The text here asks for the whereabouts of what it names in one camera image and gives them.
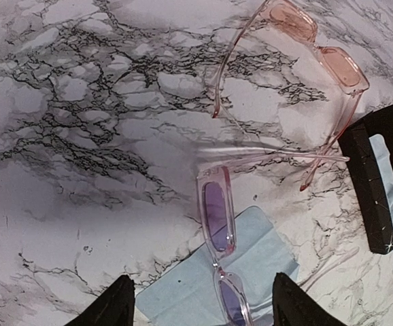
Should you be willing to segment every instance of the sunglasses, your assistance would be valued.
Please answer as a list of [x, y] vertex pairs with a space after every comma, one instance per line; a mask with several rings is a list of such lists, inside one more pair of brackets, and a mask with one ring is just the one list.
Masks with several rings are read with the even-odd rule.
[[[262, 22], [269, 23], [279, 31], [289, 35], [295, 41], [305, 45], [339, 85], [343, 93], [349, 96], [332, 126], [325, 144], [323, 144], [318, 152], [320, 155], [325, 155], [349, 126], [352, 116], [360, 102], [362, 93], [368, 90], [370, 85], [360, 67], [343, 49], [338, 47], [322, 47], [315, 44], [315, 38], [318, 32], [317, 24], [308, 14], [288, 0], [265, 0], [230, 44], [227, 55], [222, 61], [216, 76], [213, 117], [219, 115], [222, 107], [220, 82], [225, 66], [236, 45], [239, 43], [239, 40], [247, 32], [257, 17], [259, 17]], [[226, 109], [224, 109], [224, 112], [239, 125], [236, 119]], [[301, 191], [307, 189], [313, 181], [315, 171], [320, 162], [321, 159], [319, 158], [313, 161], [305, 174], [305, 180], [300, 187]]]
[[308, 153], [270, 153], [230, 161], [199, 173], [196, 178], [198, 208], [203, 226], [205, 243], [213, 259], [213, 280], [224, 318], [230, 325], [252, 326], [250, 307], [246, 300], [241, 279], [226, 272], [220, 260], [231, 255], [236, 248], [235, 215], [231, 192], [230, 168], [250, 162], [275, 158], [311, 158], [345, 162], [343, 156], [321, 156]]

